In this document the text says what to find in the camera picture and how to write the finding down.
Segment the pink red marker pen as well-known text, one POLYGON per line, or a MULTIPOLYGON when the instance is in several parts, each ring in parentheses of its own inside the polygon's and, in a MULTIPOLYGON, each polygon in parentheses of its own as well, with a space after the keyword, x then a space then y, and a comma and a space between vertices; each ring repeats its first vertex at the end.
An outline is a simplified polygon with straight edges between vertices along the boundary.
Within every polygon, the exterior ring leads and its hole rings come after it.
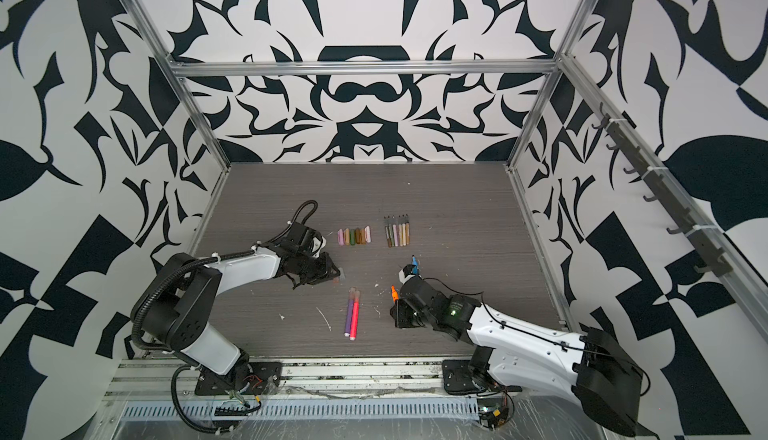
POLYGON ((361 300, 361 292, 359 290, 356 290, 354 295, 352 319, 351 319, 351 326, 350 326, 351 341, 356 340, 358 335, 359 311, 360 311, 360 303, 361 303, 360 300, 361 300))

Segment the dark brown marker pen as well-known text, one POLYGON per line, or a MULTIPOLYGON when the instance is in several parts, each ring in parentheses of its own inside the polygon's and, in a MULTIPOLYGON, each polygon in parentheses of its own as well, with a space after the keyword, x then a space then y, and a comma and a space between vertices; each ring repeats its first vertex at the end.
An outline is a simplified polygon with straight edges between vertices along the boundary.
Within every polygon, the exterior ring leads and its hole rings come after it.
POLYGON ((388 247, 389 247, 389 248, 392 248, 392 246, 391 246, 391 242, 390 242, 390 236, 389 236, 389 233, 388 233, 388 224, 387 224, 387 219, 388 219, 388 217, 389 217, 389 216, 385 216, 385 218, 384 218, 384 222, 385 222, 385 232, 386 232, 386 237, 387 237, 387 244, 388 244, 388 247))

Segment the lilac capped tan marker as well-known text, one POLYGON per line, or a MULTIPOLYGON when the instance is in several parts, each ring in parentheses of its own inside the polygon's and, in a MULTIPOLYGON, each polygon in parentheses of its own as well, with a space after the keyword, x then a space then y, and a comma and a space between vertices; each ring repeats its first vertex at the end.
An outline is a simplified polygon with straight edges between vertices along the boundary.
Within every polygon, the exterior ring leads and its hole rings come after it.
POLYGON ((404 239, 405 239, 405 245, 410 245, 410 222, 409 222, 409 216, 406 214, 404 219, 404 239))

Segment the green marker pen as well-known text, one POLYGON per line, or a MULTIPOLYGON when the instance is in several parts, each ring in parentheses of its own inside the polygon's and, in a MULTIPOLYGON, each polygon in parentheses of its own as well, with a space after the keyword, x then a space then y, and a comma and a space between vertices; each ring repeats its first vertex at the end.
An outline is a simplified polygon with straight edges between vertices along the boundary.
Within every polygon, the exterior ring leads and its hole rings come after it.
POLYGON ((397 238, 396 238, 396 233, 395 233, 394 218, 391 217, 391 216, 388 217, 387 224, 388 224, 388 233, 389 233, 389 236, 390 236, 391 246, 392 247, 396 247, 397 246, 397 238))

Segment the brown capped pink marker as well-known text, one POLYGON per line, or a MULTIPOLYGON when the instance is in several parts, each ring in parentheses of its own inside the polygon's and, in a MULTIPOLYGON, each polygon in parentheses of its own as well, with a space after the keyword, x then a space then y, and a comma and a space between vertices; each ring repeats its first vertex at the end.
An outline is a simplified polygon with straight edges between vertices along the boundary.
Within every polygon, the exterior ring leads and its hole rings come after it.
POLYGON ((396 247, 399 247, 401 245, 401 234, 400 234, 400 225, 399 221, 396 217, 393 217, 393 237, 394 237, 394 244, 396 247))

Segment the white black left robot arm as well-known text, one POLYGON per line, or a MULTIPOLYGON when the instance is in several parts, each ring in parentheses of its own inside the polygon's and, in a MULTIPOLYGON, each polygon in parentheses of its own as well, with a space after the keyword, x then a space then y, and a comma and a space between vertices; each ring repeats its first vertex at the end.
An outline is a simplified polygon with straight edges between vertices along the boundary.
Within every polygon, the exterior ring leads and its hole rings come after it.
POLYGON ((178 378, 197 371, 201 379, 239 401, 244 416, 258 412, 260 400, 244 398, 254 376, 250 356, 221 334, 209 321, 216 299, 244 285, 285 277, 293 287, 317 285, 340 276, 340 269, 325 252, 326 241, 307 222, 318 202, 299 205, 285 228, 242 252, 213 253, 197 258, 173 255, 134 304, 130 320, 131 342, 145 351, 170 353, 183 361, 171 376, 170 396, 181 421, 206 435, 224 436, 237 429, 235 422, 200 424, 183 409, 178 378))

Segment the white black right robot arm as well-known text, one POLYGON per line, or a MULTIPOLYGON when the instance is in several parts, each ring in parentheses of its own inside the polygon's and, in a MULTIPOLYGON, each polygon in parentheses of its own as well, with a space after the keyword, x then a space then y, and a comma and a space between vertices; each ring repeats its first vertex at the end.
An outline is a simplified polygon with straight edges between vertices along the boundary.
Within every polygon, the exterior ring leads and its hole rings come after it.
POLYGON ((473 346, 467 367, 483 389, 509 387, 556 396, 579 405, 601 427, 624 437, 648 434, 639 406, 650 382, 609 333, 541 327, 490 307, 479 293, 448 293, 406 267, 390 314, 400 329, 430 328, 473 346))

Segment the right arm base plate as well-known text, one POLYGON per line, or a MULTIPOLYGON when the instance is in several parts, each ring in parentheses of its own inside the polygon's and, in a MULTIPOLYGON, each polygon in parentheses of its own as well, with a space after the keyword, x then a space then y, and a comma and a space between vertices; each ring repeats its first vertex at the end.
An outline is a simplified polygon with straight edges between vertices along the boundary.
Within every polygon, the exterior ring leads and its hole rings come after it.
POLYGON ((449 395, 472 395, 495 391, 496 381, 472 360, 443 360, 443 389, 449 395))

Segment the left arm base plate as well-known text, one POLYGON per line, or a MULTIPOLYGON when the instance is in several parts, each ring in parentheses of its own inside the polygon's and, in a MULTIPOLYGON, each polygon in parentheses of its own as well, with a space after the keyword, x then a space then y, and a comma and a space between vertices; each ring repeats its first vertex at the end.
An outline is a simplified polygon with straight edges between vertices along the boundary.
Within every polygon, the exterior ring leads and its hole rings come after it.
POLYGON ((194 393, 197 396, 224 395, 230 391, 260 395, 281 382, 282 362, 258 361, 236 364, 228 374, 216 374, 202 367, 194 393))

